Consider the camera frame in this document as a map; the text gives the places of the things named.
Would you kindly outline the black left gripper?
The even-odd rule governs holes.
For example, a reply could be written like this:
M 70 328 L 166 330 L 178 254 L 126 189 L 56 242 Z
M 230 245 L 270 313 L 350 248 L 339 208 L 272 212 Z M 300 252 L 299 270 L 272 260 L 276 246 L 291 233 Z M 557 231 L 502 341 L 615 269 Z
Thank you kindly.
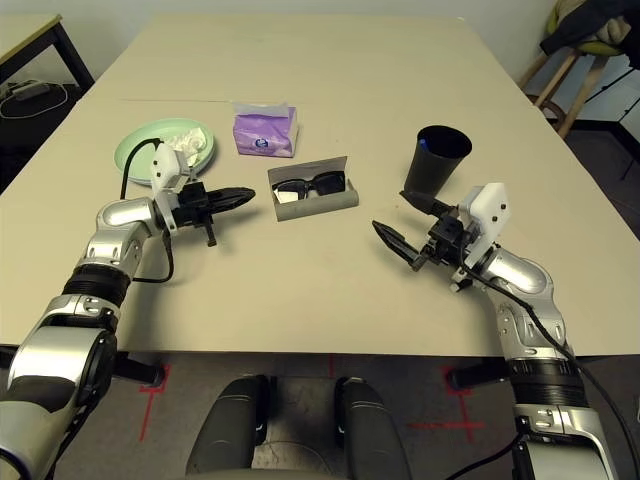
M 193 182 L 186 184 L 178 193 L 178 207 L 172 210 L 172 215 L 178 228 L 203 227 L 207 234 L 207 245 L 213 247 L 217 241 L 211 211 L 236 209 L 254 196 L 255 191 L 247 187 L 226 187 L 207 192 L 202 182 Z

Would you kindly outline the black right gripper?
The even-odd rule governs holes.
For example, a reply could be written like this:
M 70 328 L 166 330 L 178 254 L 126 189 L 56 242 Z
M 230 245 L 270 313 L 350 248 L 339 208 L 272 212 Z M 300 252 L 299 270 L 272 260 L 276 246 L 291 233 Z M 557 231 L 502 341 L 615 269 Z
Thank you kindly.
M 412 207 L 426 215 L 440 215 L 427 234 L 427 242 L 420 251 L 406 242 L 405 237 L 386 224 L 372 221 L 378 237 L 387 248 L 419 271 L 427 262 L 459 268 L 465 257 L 470 234 L 465 230 L 456 208 L 451 210 L 437 198 L 421 192 L 401 191 L 400 196 Z

